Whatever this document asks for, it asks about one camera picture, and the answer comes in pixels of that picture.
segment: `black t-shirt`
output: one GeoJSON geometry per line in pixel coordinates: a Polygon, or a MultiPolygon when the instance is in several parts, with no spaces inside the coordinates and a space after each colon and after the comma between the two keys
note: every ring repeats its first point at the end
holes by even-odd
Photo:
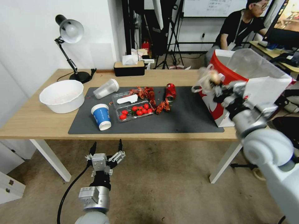
{"type": "MultiPolygon", "coordinates": [[[[240,18],[241,18],[241,11],[235,11],[233,13],[231,13],[224,21],[224,24],[221,27],[220,30],[220,34],[218,35],[218,37],[216,38],[215,44],[214,45],[218,45],[220,46],[220,36],[221,34],[228,34],[227,37],[227,45],[229,45],[231,42],[234,41],[235,36],[236,36],[236,32],[238,29],[238,25],[240,22],[240,18]]],[[[263,21],[261,20],[261,18],[253,18],[252,23],[244,23],[243,20],[241,21],[240,24],[240,28],[238,31],[238,34],[240,32],[242,32],[245,28],[247,28],[243,33],[241,33],[240,35],[237,36],[236,39],[236,46],[241,46],[243,39],[245,37],[248,36],[248,34],[250,34],[252,31],[253,32],[258,32],[262,29],[265,28],[263,21]]]]}

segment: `gray table mat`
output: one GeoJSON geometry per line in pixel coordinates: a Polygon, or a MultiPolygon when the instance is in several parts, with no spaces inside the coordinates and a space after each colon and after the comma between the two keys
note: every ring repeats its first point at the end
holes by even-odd
{"type": "MultiPolygon", "coordinates": [[[[202,133],[224,132],[218,128],[212,115],[199,94],[191,92],[190,86],[177,86],[177,97],[171,103],[170,112],[163,111],[159,115],[153,114],[127,122],[118,122],[114,105],[110,94],[100,100],[96,99],[93,91],[98,87],[88,89],[85,101],[69,129],[69,134],[123,134],[123,133],[202,133]],[[109,106],[111,128],[100,131],[94,117],[90,113],[91,108],[99,103],[109,106]]],[[[135,87],[120,87],[118,93],[135,89],[135,87]]],[[[165,95],[165,87],[154,87],[157,105],[165,95]]]]}

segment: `desk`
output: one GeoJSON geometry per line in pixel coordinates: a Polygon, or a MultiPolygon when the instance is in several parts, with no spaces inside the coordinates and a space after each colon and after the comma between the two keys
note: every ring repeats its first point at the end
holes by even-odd
{"type": "MultiPolygon", "coordinates": [[[[204,140],[234,141],[224,155],[217,169],[210,176],[214,183],[224,169],[241,149],[237,142],[234,127],[224,128],[222,133],[156,133],[156,134],[84,134],[69,135],[68,131],[78,110],[67,114],[56,114],[39,101],[41,91],[56,80],[71,72],[70,69],[58,69],[21,109],[0,129],[0,138],[30,139],[46,160],[62,176],[70,181],[71,174],[61,163],[44,139],[123,139],[123,140],[204,140]]],[[[89,87],[101,86],[110,78],[117,80],[120,86],[192,86],[198,78],[197,70],[146,70],[144,76],[115,77],[113,71],[95,73],[93,79],[84,85],[84,95],[89,87]]]]}
{"type": "MultiPolygon", "coordinates": [[[[284,50],[281,50],[281,49],[267,50],[265,47],[259,45],[258,41],[250,41],[249,43],[255,52],[264,56],[268,60],[276,58],[277,56],[279,56],[280,54],[285,52],[284,50]]],[[[288,70],[290,72],[290,75],[292,75],[295,79],[297,78],[297,76],[299,74],[298,67],[294,67],[294,66],[288,65],[286,63],[278,63],[278,64],[283,69],[288,70]]]]}

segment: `whiteboard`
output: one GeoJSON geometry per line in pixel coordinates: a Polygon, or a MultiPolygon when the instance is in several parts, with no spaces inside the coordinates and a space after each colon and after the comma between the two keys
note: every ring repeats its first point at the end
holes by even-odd
{"type": "Polygon", "coordinates": [[[227,17],[246,8],[246,3],[247,0],[185,0],[183,12],[184,17],[227,17]]]}

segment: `crushed can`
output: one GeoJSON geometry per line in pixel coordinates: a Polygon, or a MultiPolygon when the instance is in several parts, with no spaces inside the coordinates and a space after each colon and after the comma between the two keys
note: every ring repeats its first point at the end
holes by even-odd
{"type": "Polygon", "coordinates": [[[177,92],[175,91],[175,86],[172,83],[168,83],[166,85],[166,93],[165,98],[168,99],[169,102],[173,102],[177,96],[177,92]]]}

